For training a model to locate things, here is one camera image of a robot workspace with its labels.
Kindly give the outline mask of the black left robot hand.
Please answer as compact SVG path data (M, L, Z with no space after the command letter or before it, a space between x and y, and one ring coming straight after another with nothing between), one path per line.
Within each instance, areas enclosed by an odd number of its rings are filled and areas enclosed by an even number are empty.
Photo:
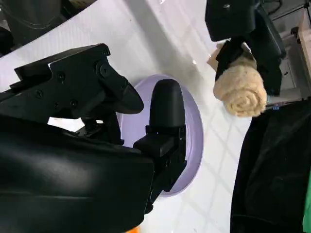
M239 56L245 43L253 55L269 96L279 96L282 73L281 61L286 50L274 24L259 0L209 0L205 22L213 42L225 40L217 55L216 79Z

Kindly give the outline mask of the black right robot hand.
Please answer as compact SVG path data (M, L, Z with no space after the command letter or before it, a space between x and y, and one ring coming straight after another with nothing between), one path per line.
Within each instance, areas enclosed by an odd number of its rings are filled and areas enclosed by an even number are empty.
M155 84L146 134L125 147L117 113L144 104L109 55L102 43L16 68L0 95L1 232L124 233L185 169L179 83Z

